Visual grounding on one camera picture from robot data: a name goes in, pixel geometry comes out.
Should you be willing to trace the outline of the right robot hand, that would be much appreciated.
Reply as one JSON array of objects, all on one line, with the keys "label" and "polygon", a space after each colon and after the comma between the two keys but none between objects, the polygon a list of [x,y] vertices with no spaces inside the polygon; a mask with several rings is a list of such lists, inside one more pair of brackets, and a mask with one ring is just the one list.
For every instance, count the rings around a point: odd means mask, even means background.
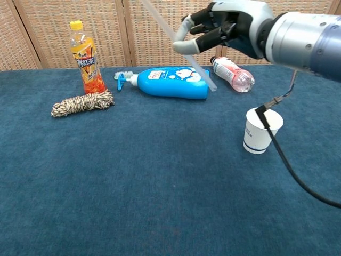
[{"label": "right robot hand", "polygon": [[266,2],[212,1],[182,19],[173,49],[182,55],[194,55],[222,45],[250,58],[262,59],[265,57],[262,37],[273,19]]}]

